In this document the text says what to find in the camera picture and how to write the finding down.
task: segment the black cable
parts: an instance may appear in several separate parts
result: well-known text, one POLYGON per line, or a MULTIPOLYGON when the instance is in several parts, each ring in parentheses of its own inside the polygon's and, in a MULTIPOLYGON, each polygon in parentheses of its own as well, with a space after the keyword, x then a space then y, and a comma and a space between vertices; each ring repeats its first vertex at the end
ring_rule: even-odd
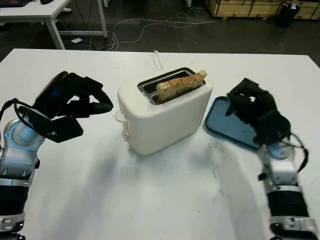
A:
POLYGON ((298 135, 294 134, 294 133, 291 133, 292 136, 294 136, 294 138, 299 142, 300 146, 297 146, 297 145, 293 145, 291 143, 288 143, 288 142, 283 142, 284 144, 288 145, 288 146, 291 146, 293 148, 299 148, 299 149, 302 149, 303 150, 303 154, 304 154, 304 158, 303 158, 303 161, 298 169, 298 173, 301 172, 302 169, 305 168, 305 166, 307 165, 308 161, 309 161, 309 151, 308 149, 305 148, 303 142, 301 141, 301 139, 298 137, 298 135))
POLYGON ((79 5, 78 5, 78 1, 77 0, 74 0, 74 1, 75 1, 76 9, 77 9, 77 11, 80 14, 80 17, 82 19, 81 31, 83 31, 84 28, 85 28, 85 19, 84 19, 84 16, 82 15, 82 12, 80 11, 80 8, 79 8, 79 5))
POLYGON ((304 153, 304 159, 298 169, 298 173, 305 168, 305 166, 307 165, 308 163, 308 160, 309 160, 309 151, 305 148, 303 142, 301 141, 301 139, 298 137, 298 135, 294 134, 294 133, 291 133, 292 136, 294 136, 294 138, 299 142, 300 144, 300 147, 302 148, 303 150, 303 153, 304 153))
POLYGON ((3 106, 2 106, 2 108, 1 108, 1 110, 0 110, 0 122, 1 122, 1 119, 2 119, 2 117, 3 117, 3 115, 4 115, 4 113, 5 113, 5 110, 8 109, 8 108, 10 108, 10 106, 11 106, 12 104, 14 104, 16 101, 18 101, 18 99, 17 99, 17 98, 13 98, 13 99, 11 99, 11 100, 9 100, 9 101, 6 101, 6 102, 3 104, 3 106))
POLYGON ((90 5, 90 9, 89 9, 89 17, 88 17, 88 20, 86 22, 86 26, 85 26, 85 30, 88 29, 88 26, 89 26, 89 22, 90 22, 90 18, 91 18, 91 12, 92 12, 92 0, 89 0, 89 5, 90 5))
POLYGON ((31 107, 30 105, 24 103, 24 102, 21 102, 21 101, 17 101, 17 102, 15 102, 14 105, 13 105, 15 114, 17 115, 17 117, 19 118, 19 120, 20 120, 24 125, 26 125, 27 127, 31 128, 32 130, 34 130, 34 131, 37 132, 37 130, 35 129, 35 127, 32 126, 30 123, 28 123, 26 120, 24 120, 24 118, 20 115, 20 112, 19 112, 19 110, 18 110, 17 104, 20 104, 20 105, 22 105, 22 106, 25 106, 25 107, 27 107, 27 108, 29 108, 29 109, 32 108, 32 107, 31 107))

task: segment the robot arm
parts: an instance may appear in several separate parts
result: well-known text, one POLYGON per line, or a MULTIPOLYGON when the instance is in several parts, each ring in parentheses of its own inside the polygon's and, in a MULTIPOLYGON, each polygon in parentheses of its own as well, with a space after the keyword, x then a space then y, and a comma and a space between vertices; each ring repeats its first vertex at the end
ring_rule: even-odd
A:
POLYGON ((237 115, 250 124, 255 132, 254 141, 260 146, 257 154, 262 161, 263 181, 270 210, 272 240, 317 240, 317 225, 309 216, 298 173, 308 161, 308 150, 290 143, 291 125, 278 110, 272 95, 247 78, 227 94, 230 107, 226 112, 237 115), (296 168, 295 149, 303 149, 305 159, 296 168))
POLYGON ((17 232, 24 226, 25 202, 40 166, 37 151, 45 138, 60 143, 81 136, 77 118, 111 111, 113 104, 102 87, 89 77, 64 71, 52 79, 33 106, 16 98, 4 104, 0 119, 11 105, 18 119, 5 126, 4 147, 0 148, 0 239, 25 239, 17 232), (79 100, 70 101, 74 96, 79 100), (90 96, 99 102, 90 102, 90 96))

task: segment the toaster slot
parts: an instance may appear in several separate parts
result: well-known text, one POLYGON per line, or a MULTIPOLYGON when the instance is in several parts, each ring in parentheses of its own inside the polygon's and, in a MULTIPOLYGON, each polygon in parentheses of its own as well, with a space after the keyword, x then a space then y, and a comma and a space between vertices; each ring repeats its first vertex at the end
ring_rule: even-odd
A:
POLYGON ((158 92, 156 89, 156 86, 158 84, 169 81, 171 79, 184 78, 184 77, 188 77, 188 76, 191 76, 194 74, 195 73, 191 69, 184 67, 184 68, 180 68, 180 69, 165 73, 163 75, 154 77, 154 78, 149 79, 147 81, 140 82, 137 87, 140 90, 140 92, 146 98, 148 98, 148 100, 150 101, 151 104, 159 105, 158 92))

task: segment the wooden crate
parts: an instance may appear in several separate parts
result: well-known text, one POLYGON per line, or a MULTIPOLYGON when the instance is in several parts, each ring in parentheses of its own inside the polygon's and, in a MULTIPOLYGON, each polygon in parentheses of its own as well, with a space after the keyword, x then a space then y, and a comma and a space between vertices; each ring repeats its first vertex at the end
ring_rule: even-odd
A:
POLYGON ((320 4, 318 5, 317 9, 314 11, 311 19, 320 20, 320 4))
MULTIPOLYGON (((275 17, 282 0, 205 0, 214 17, 275 17)), ((300 7, 295 19, 319 19, 320 3, 293 0, 300 7)))
POLYGON ((252 1, 222 0, 217 9, 217 17, 248 17, 252 1))
POLYGON ((249 17, 272 18, 275 17, 280 7, 280 1, 255 1, 249 17))

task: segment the table surface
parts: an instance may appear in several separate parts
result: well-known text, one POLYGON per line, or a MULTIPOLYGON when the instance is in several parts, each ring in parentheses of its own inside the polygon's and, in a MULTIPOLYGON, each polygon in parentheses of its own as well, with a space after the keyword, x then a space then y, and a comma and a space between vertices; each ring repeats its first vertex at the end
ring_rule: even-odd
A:
POLYGON ((31 1, 23 7, 2 7, 1 18, 54 18, 71 0, 53 0, 48 4, 41 4, 40 0, 31 1))
MULTIPOLYGON (((310 150, 299 174, 311 215, 320 223, 320 69, 304 55, 160 53, 164 71, 207 71, 208 109, 244 77, 269 90, 310 150)), ((0 102, 31 104, 61 71, 103 83, 112 112, 79 119, 83 136, 46 140, 25 207, 29 240, 266 239, 269 212, 254 152, 208 135, 202 126, 148 156, 135 153, 115 121, 117 89, 160 74, 149 52, 14 49, 0 63, 0 102)), ((7 110, 0 129, 15 118, 7 110)), ((296 161, 302 160, 297 152, 296 161)))

